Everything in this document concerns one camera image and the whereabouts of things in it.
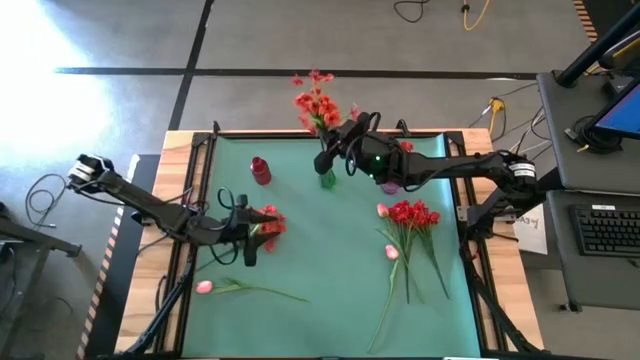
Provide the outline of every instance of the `concrete floor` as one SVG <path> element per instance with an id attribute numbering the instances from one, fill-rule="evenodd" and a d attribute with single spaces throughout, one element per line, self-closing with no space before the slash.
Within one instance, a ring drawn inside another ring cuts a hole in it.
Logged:
<path id="1" fill-rule="evenodd" d="M 460 4 L 432 1 L 417 24 L 403 22 L 387 0 L 218 0 L 212 7 L 199 68 L 333 68 L 537 72 L 566 66 L 587 45 L 571 0 L 494 0 L 473 32 L 462 29 Z M 111 158 L 125 173 L 133 154 L 158 153 L 181 76 L 54 75 L 53 67 L 184 67 L 204 0 L 19 1 L 0 4 L 0 58 L 8 95 L 0 120 L 0 199 L 25 221 L 24 196 L 42 174 L 66 174 L 80 153 Z M 471 1 L 474 15 L 480 1 Z M 407 8 L 407 16 L 417 10 Z M 340 79 L 330 91 L 380 111 L 383 125 L 465 127 L 491 96 L 524 81 Z M 286 78 L 195 77 L 180 129 L 298 128 Z M 535 87 L 505 98 L 509 127 L 541 106 Z M 487 120 L 478 126 L 487 126 Z M 495 144 L 509 148 L 516 131 Z M 524 146 L 534 145 L 528 138 Z M 540 173 L 553 154 L 537 160 Z M 23 331 L 17 352 L 47 359 L 75 354 L 98 263 L 115 209 L 72 194 L 50 222 L 57 237 L 84 246 L 84 262 L 52 254 L 37 299 L 62 296 L 72 317 L 46 332 Z M 557 272 L 528 271 L 547 348 L 563 354 L 631 359 L 640 352 L 638 313 L 553 311 L 564 301 Z M 48 316 L 65 309 L 50 309 Z M 29 318 L 29 325 L 46 319 Z"/>

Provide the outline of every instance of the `teal mat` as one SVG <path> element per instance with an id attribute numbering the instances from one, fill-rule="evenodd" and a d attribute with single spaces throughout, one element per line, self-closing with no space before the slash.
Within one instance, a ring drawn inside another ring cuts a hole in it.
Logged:
<path id="1" fill-rule="evenodd" d="M 442 136 L 412 139 L 415 151 L 444 156 Z M 348 177 L 344 162 L 334 164 L 337 184 L 322 189 L 313 169 L 318 140 L 228 140 L 216 143 L 209 187 L 209 215 L 224 217 L 217 189 L 228 187 L 237 196 L 262 208 L 275 205 L 287 217 L 288 232 L 276 251 L 258 251 L 258 264 L 247 268 L 239 256 L 230 266 L 212 264 L 197 272 L 201 280 L 232 277 L 309 299 L 295 301 L 264 291 L 199 295 L 189 304 L 184 357 L 479 357 L 480 350 L 462 262 L 448 180 L 430 181 L 419 191 L 386 195 L 366 175 Z M 254 156 L 264 158 L 273 180 L 265 187 L 249 171 Z M 384 227 L 376 205 L 423 200 L 439 211 L 434 230 L 435 250 L 451 299 L 416 241 L 411 271 L 425 292 L 420 303 L 415 288 L 407 304 L 404 270 L 395 297 L 371 354 L 367 353 L 382 315 L 392 263 L 388 241 L 376 228 Z M 216 246 L 219 253 L 226 250 Z M 212 259 L 209 249 L 198 251 L 198 265 Z"/>

